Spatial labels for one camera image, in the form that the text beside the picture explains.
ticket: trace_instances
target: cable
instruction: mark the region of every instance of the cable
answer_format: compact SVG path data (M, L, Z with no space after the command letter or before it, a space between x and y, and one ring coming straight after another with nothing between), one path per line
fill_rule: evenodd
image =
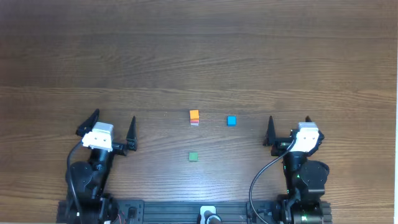
M67 159L67 178L68 178L68 184L70 187L70 190L72 191L72 195L73 195L73 199L75 201L75 205L76 205L76 209L77 212L79 213L79 219L80 219L80 224L84 224L83 223L83 214L81 212L81 207L80 207L80 203L79 200L77 199L77 195L76 195L76 191L75 191L75 186L73 186L73 180L72 180L72 175L70 173L70 158L72 156L72 154L76 151L76 149L78 149L83 143L80 141L76 144L75 147L73 147L73 149L69 152L68 155L68 159Z
M254 213L256 214L256 216L265 224L269 224L267 221L265 221L263 218L260 217L260 215L257 213L256 209L254 208L253 205L253 198L252 198L252 193L253 193L253 187L254 184L256 183L257 179L260 177L260 175L266 170L268 169L270 166L274 165L279 159L283 158L284 156L286 156L287 153L290 152L290 150L292 150L293 145L295 144L295 139L292 141L292 143L290 144L290 146L286 149L286 151L280 155L278 158L274 159L273 161L271 161L270 163L268 163L265 167L263 167L258 173L257 175L254 177L253 181L251 182L250 185L250 190L249 190L249 201L250 201L250 206L252 208L252 210L254 211Z

